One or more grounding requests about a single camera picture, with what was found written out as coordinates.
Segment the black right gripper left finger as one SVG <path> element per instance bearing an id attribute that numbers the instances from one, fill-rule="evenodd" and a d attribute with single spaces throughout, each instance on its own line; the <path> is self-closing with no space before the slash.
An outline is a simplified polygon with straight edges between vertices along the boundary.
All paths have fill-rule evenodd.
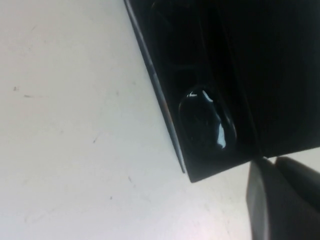
<path id="1" fill-rule="evenodd" d="M 266 158 L 252 161 L 246 203 L 254 240 L 318 240 L 320 199 L 304 199 Z"/>

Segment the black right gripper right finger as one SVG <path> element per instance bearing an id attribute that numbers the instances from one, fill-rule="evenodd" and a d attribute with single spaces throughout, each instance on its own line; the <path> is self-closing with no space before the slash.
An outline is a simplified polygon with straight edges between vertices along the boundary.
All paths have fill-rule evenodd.
<path id="1" fill-rule="evenodd" d="M 320 173 L 289 157 L 278 157 L 275 165 L 305 200 L 320 199 Z"/>

